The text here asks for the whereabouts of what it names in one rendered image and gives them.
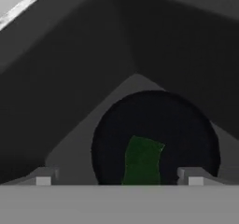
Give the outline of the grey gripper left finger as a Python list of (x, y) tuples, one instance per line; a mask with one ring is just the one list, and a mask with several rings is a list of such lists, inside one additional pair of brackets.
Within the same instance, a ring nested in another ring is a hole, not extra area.
[(52, 186), (59, 180), (59, 169), (56, 167), (40, 167), (29, 175), (4, 183), (4, 186)]

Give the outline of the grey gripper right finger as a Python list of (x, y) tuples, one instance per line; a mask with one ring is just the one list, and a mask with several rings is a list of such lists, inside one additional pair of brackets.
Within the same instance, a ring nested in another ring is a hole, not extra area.
[(177, 184), (185, 186), (233, 186), (234, 183), (210, 175), (202, 167), (179, 167)]

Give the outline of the black round pan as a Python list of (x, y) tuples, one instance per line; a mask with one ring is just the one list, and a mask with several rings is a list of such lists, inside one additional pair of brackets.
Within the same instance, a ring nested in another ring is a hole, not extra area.
[(184, 98), (167, 91), (140, 91), (114, 103), (95, 128), (91, 163), (100, 185), (118, 185), (132, 136), (165, 144), (159, 163), (162, 183), (177, 183), (180, 167), (201, 167), (216, 176), (219, 141), (210, 120)]

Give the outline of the green sponge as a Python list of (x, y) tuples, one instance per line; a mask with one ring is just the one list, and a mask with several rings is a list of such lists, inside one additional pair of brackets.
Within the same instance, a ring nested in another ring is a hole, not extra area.
[(164, 148), (164, 143), (134, 135), (126, 148), (125, 170), (121, 184), (160, 185), (160, 160)]

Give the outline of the dark grey sink basin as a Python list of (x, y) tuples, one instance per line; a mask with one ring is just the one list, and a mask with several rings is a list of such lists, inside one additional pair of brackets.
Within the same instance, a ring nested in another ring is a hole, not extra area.
[(239, 20), (174, 0), (85, 0), (47, 16), (34, 35), (54, 1), (0, 34), (0, 44), (24, 47), (0, 73), (0, 185), (40, 167), (58, 168), (62, 185), (100, 185), (95, 128), (140, 91), (197, 106), (218, 136), (216, 177), (239, 184)]

